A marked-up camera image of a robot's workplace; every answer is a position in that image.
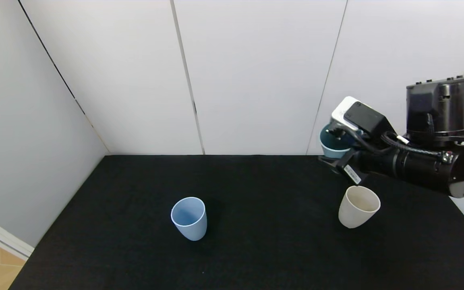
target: wall seam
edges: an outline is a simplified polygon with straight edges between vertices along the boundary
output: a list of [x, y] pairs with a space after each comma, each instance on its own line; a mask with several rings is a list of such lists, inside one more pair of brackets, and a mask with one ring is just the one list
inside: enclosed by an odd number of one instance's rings
[[316, 120], [318, 119], [318, 112], [320, 111], [320, 106], [321, 106], [322, 100], [323, 100], [323, 94], [324, 94], [325, 88], [327, 86], [328, 75], [330, 73], [330, 68], [332, 67], [332, 62], [334, 60], [334, 53], [336, 52], [336, 48], [337, 48], [337, 45], [338, 45], [339, 35], [341, 33], [341, 27], [343, 26], [343, 20], [345, 19], [345, 13], [346, 13], [346, 6], [347, 5], [348, 5], [348, 0], [346, 0], [345, 8], [343, 9], [343, 16], [341, 17], [341, 22], [339, 24], [338, 36], [337, 36], [336, 42], [334, 44], [334, 50], [332, 51], [332, 56], [330, 57], [330, 64], [329, 64], [329, 68], [327, 70], [327, 76], [325, 77], [325, 82], [323, 84], [322, 95], [320, 97], [320, 103], [318, 103], [318, 109], [316, 110], [315, 121], [313, 123], [313, 129], [311, 130], [311, 136], [309, 137], [309, 143], [307, 143], [307, 151], [305, 152], [306, 155], [309, 153], [309, 147], [311, 146], [311, 140], [313, 139], [313, 133], [315, 131]]
[[199, 126], [197, 105], [195, 103], [195, 96], [193, 95], [193, 87], [191, 85], [191, 78], [189, 77], [189, 70], [187, 68], [186, 53], [184, 45], [182, 44], [182, 35], [180, 34], [180, 27], [178, 25], [178, 17], [176, 15], [175, 1], [170, 0], [171, 12], [173, 13], [173, 21], [175, 22], [176, 36], [178, 38], [178, 45], [180, 46], [180, 54], [182, 55], [182, 62], [184, 64], [184, 72], [186, 73], [187, 86], [189, 89], [189, 96], [191, 97], [191, 104], [193, 105], [193, 113], [195, 114], [195, 123], [197, 125], [198, 138], [201, 146], [201, 154], [205, 155], [205, 148], [203, 146], [203, 138], [201, 137], [201, 130]]
[[102, 139], [101, 136], [99, 135], [99, 133], [98, 133], [98, 131], [96, 130], [96, 128], [94, 128], [94, 125], [93, 125], [92, 122], [89, 120], [89, 117], [87, 117], [87, 114], [85, 114], [85, 111], [83, 110], [83, 108], [81, 107], [80, 103], [78, 102], [78, 100], [77, 100], [76, 97], [74, 96], [74, 94], [73, 94], [72, 90], [70, 89], [68, 83], [66, 82], [66, 80], [64, 79], [64, 77], [62, 76], [62, 74], [60, 73], [60, 70], [58, 69], [57, 64], [55, 64], [55, 61], [53, 61], [53, 58], [51, 57], [50, 52], [49, 52], [48, 49], [46, 48], [46, 45], [44, 44], [44, 42], [42, 41], [42, 39], [40, 38], [40, 35], [39, 35], [39, 33], [37, 32], [37, 30], [35, 29], [35, 26], [33, 25], [33, 23], [31, 22], [31, 19], [30, 19], [30, 17], [28, 16], [28, 13], [27, 13], [26, 10], [24, 9], [24, 6], [23, 6], [23, 4], [21, 3], [21, 0], [17, 0], [17, 1], [19, 2], [19, 5], [21, 6], [22, 11], [24, 12], [24, 15], [25, 15], [26, 18], [28, 19], [28, 22], [29, 22], [30, 26], [33, 28], [33, 31], [35, 32], [35, 35], [36, 35], [37, 38], [39, 39], [40, 44], [42, 44], [42, 48], [44, 48], [44, 51], [46, 51], [46, 54], [47, 54], [48, 57], [50, 58], [51, 63], [52, 63], [53, 66], [55, 67], [55, 70], [57, 71], [58, 75], [60, 76], [60, 78], [61, 78], [62, 81], [64, 82], [64, 85], [66, 85], [66, 88], [68, 88], [70, 95], [71, 95], [72, 98], [75, 100], [76, 104], [78, 105], [78, 107], [80, 108], [81, 112], [82, 112], [83, 115], [85, 116], [85, 119], [87, 119], [87, 121], [89, 121], [89, 125], [91, 125], [92, 130], [94, 130], [94, 132], [96, 133], [96, 136], [98, 136], [98, 138], [99, 138], [99, 140], [101, 141], [101, 143], [103, 144], [103, 146], [105, 146], [105, 149], [107, 150], [107, 152], [110, 153], [110, 150], [108, 150], [107, 145], [105, 144], [105, 142], [103, 141], [103, 139]]

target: black table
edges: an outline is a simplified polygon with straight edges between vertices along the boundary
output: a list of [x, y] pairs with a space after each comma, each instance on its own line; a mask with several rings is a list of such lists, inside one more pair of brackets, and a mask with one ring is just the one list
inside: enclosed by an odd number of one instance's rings
[[[350, 186], [314, 156], [107, 156], [11, 286], [66, 289], [464, 289], [464, 215], [389, 178], [366, 224], [338, 221]], [[198, 242], [171, 223], [206, 204]]]

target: white baseboard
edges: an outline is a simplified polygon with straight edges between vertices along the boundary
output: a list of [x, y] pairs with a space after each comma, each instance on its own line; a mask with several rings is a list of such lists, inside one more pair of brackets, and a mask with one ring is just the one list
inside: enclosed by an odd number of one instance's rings
[[28, 260], [28, 257], [30, 257], [34, 250], [33, 246], [26, 244], [2, 227], [0, 227], [0, 248], [12, 253], [24, 261]]

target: black cylinder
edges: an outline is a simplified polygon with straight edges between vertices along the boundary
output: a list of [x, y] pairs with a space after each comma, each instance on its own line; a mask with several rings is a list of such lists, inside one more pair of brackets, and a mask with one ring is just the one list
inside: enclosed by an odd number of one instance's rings
[[464, 77], [407, 86], [407, 134], [412, 141], [464, 134]]

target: cup rim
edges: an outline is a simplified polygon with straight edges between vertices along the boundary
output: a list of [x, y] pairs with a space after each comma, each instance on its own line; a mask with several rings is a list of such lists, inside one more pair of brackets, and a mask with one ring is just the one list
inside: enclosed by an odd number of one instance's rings
[[350, 148], [347, 148], [347, 149], [332, 149], [332, 148], [329, 148], [327, 146], [325, 146], [323, 143], [322, 143], [322, 140], [320, 140], [320, 145], [322, 147], [324, 147], [325, 149], [329, 150], [329, 151], [332, 151], [332, 152], [347, 152], [350, 150]]
[[[373, 211], [365, 211], [363, 209], [360, 209], [359, 207], [355, 206], [355, 204], [353, 204], [351, 201], [350, 201], [350, 198], [348, 198], [348, 190], [350, 190], [351, 188], [353, 187], [362, 187], [363, 189], [366, 189], [367, 191], [369, 191], [373, 196], [375, 196], [375, 198], [377, 198], [377, 209], [374, 209]], [[352, 185], [350, 187], [348, 187], [345, 191], [345, 196], [346, 196], [346, 200], [348, 200], [348, 203], [351, 204], [353, 207], [355, 207], [357, 210], [359, 211], [362, 211], [363, 213], [375, 213], [376, 211], [378, 211], [380, 208], [381, 208], [381, 200], [379, 199], [379, 197], [377, 196], [376, 193], [373, 192], [373, 190], [369, 189], [368, 187], [365, 187], [365, 186], [361, 186], [361, 185]]]
[[[175, 222], [175, 220], [173, 219], [173, 210], [175, 209], [175, 207], [182, 201], [186, 200], [186, 199], [197, 199], [199, 200], [199, 202], [201, 202], [201, 204], [203, 205], [203, 213], [201, 213], [201, 216], [199, 217], [199, 219], [197, 219], [195, 222], [193, 222], [192, 224], [188, 224], [188, 225], [182, 225], [182, 224], [179, 224], [178, 222]], [[186, 226], [193, 226], [194, 224], [197, 224], [197, 222], [199, 222], [201, 220], [201, 218], [203, 218], [203, 216], [205, 215], [205, 203], [203, 202], [203, 200], [197, 198], [197, 197], [186, 197], [186, 198], [182, 198], [181, 200], [177, 201], [175, 203], [175, 205], [173, 205], [173, 207], [171, 208], [171, 221], [176, 225], [176, 226], [181, 226], [183, 228], [185, 228]]]

